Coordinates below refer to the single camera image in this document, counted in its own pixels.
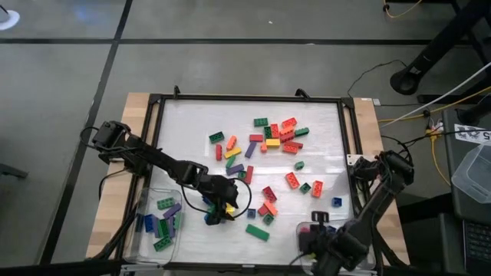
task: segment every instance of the purple lego brick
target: purple lego brick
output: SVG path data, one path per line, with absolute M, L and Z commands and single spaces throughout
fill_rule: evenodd
M 174 206 L 170 207 L 170 209 L 167 210 L 167 212 L 163 213 L 163 218 L 168 219 L 168 218 L 170 218 L 170 216 L 174 215 L 175 213 L 177 213 L 180 210 L 181 210 L 181 204 L 176 203 Z
M 174 238 L 176 236 L 176 232 L 174 231 L 174 216 L 167 219 L 167 225 L 169 226 L 169 237 Z
M 233 166 L 232 168 L 227 169 L 227 176 L 230 176 L 230 175 L 232 175 L 234 173 L 238 173 L 241 170 L 244 170 L 244 165 L 240 164 L 240 165 L 237 165 L 237 166 Z
M 249 144 L 249 147 L 247 148 L 247 151 L 245 152 L 245 157 L 251 158 L 252 153 L 254 153 L 254 149 L 255 149 L 256 144 L 257 144 L 256 142 L 251 142 Z
M 159 228 L 159 223 L 159 219 L 155 215 L 152 215 L 152 227 L 155 238 L 160 238 L 159 231 L 157 230 Z

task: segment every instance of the green lego brick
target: green lego brick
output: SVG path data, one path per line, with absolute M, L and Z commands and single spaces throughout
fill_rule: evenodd
M 177 230 L 179 228 L 180 223 L 181 223 L 181 212 L 178 212 L 177 214 L 174 215 L 174 230 Z
M 303 161 L 295 163 L 295 169 L 303 169 L 305 166 L 305 163 Z
M 263 241 L 267 242 L 268 239 L 269 239 L 269 233 L 264 231 L 264 230 L 261 230 L 257 227 L 255 227 L 254 225 L 247 225 L 247 228 L 245 229 L 246 232 L 248 232 L 249 234 L 255 236 L 256 238 L 260 238 L 262 239 Z
M 266 214 L 262 220 L 263 220 L 263 222 L 264 222 L 266 225 L 270 225 L 270 224 L 271 224 L 271 222 L 273 222 L 273 220 L 274 220 L 274 219 L 275 219 L 275 217 L 274 217 L 274 216 L 272 216 L 272 215 L 270 215 L 270 214 Z
M 225 137 L 223 136 L 223 132 L 219 132 L 219 133 L 215 133 L 215 134 L 212 134 L 209 136 L 209 141 L 211 143 L 217 143 L 217 142 L 220 142 L 222 140 L 224 140 Z
M 167 209 L 169 207 L 174 206 L 174 204 L 176 204 L 174 202 L 174 198 L 162 199 L 162 200 L 157 201 L 157 208 L 159 210 L 164 210 L 164 209 Z
M 254 119 L 254 127 L 265 127 L 268 125 L 268 118 Z
M 155 251 L 162 251 L 165 248 L 168 248 L 172 244 L 172 240 L 168 235 L 163 237 L 163 239 L 159 240 L 158 242 L 153 244 L 153 248 L 155 248 Z
M 236 156 L 230 157 L 229 160 L 227 160 L 227 164 L 225 165 L 225 167 L 227 169 L 229 169 L 232 166 L 234 161 L 236 161 Z
M 308 127 L 304 127 L 300 130 L 296 130 L 295 131 L 295 137 L 297 136 L 303 136 L 303 135 L 307 135 L 308 134 Z
M 247 176 L 247 172 L 246 171 L 240 171 L 239 172 L 239 176 L 237 176 L 237 177 L 239 179 L 244 179 L 246 176 Z
M 270 126 L 265 126 L 264 127 L 264 136 L 265 136 L 266 139 L 273 138 L 273 135 L 271 134 L 271 127 Z
M 305 194 L 307 193 L 309 190 L 311 189 L 310 185 L 305 183 L 304 185 L 302 185 L 302 187 L 300 187 L 300 192 L 302 192 L 302 194 Z

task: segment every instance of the orange lego brick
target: orange lego brick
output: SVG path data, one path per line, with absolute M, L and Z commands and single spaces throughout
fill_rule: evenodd
M 298 180 L 293 172 L 286 174 L 286 181 L 292 189 L 297 189 L 300 186 L 300 183 L 298 183 Z
M 312 195 L 315 197 L 321 197 L 322 194 L 322 182 L 315 180 L 314 181 L 314 188 L 312 189 Z
M 232 135 L 230 137 L 229 143 L 227 143 L 227 150 L 233 149 L 236 143 L 237 143 L 237 137 L 235 135 Z
M 293 153 L 293 154 L 297 154 L 297 153 L 298 153 L 298 147 L 295 147 L 295 146 L 289 146 L 289 145 L 283 145 L 283 152 L 284 152 L 284 153 Z
M 271 138 L 273 139 L 279 138 L 279 128 L 277 123 L 271 124 Z
M 288 119 L 286 121 L 283 121 L 282 127 L 283 128 L 286 128 L 286 127 L 294 127 L 296 124 L 297 124 L 297 120 L 294 117 L 292 117 L 292 118 L 290 118 L 290 119 Z
M 269 202 L 269 201 L 264 202 L 264 206 L 266 206 L 266 208 L 271 213 L 271 215 L 277 215 L 278 214 L 278 210 L 276 210 L 275 206 L 271 202 Z
M 279 131 L 279 135 L 281 136 L 281 135 L 285 135 L 288 133 L 292 133 L 293 130 L 295 130 L 295 128 L 293 126 L 286 127 L 286 128 Z

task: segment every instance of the black stand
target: black stand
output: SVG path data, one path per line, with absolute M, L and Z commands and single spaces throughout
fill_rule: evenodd
M 481 19 L 489 14 L 491 2 L 482 0 L 471 0 L 461 11 L 457 3 L 452 1 L 452 6 L 457 15 L 452 21 L 430 42 L 430 44 L 402 71 L 397 72 L 390 78 L 390 85 L 396 92 L 404 95 L 411 95 L 417 91 L 417 87 L 424 75 L 457 43 L 464 35 L 469 37 L 471 44 L 476 49 L 477 54 L 487 64 L 488 61 L 483 53 L 480 43 L 477 41 L 471 28 Z M 420 103 L 429 102 L 441 95 L 420 95 Z

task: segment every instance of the white label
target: white label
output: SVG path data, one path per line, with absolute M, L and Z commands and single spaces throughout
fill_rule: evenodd
M 454 131 L 462 131 L 462 130 L 484 130 L 480 127 L 474 126 L 464 126 L 455 124 L 453 126 Z M 466 141 L 471 143 L 485 143 L 491 140 L 491 131 L 475 131 L 475 132 L 467 132 L 467 133 L 455 133 L 455 139 L 460 141 Z

